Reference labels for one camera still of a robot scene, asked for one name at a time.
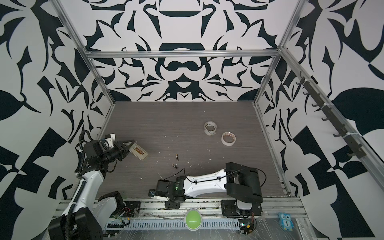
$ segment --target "clear tape roll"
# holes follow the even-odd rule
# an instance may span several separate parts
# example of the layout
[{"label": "clear tape roll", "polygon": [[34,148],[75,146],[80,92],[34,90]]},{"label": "clear tape roll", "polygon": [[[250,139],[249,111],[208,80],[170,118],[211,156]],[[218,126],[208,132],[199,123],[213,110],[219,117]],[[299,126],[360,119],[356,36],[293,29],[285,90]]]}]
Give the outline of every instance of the clear tape roll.
[{"label": "clear tape roll", "polygon": [[204,132],[207,135],[214,135],[216,133],[217,125],[215,122],[208,121],[204,124]]},{"label": "clear tape roll", "polygon": [[[233,141],[232,141],[232,142],[226,142],[226,141],[224,140],[224,137],[225,137],[225,136],[230,136],[230,137],[233,139]],[[226,146],[232,146],[232,145],[234,145],[235,142],[236,142],[236,136],[235,136],[233,133],[231,133],[231,132],[225,132],[225,133],[223,133],[223,135],[221,135],[221,142],[222,142],[224,145],[226,145]]]}]

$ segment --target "blue owl sticker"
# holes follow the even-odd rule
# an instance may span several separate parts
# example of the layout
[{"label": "blue owl sticker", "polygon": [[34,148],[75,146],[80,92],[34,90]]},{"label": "blue owl sticker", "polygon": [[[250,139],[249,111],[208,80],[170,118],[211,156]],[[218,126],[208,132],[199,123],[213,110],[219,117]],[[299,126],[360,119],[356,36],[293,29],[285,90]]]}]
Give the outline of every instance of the blue owl sticker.
[{"label": "blue owl sticker", "polygon": [[283,227],[283,230],[292,231],[293,222],[291,220],[291,215],[279,212],[279,218],[280,218],[280,225]]}]

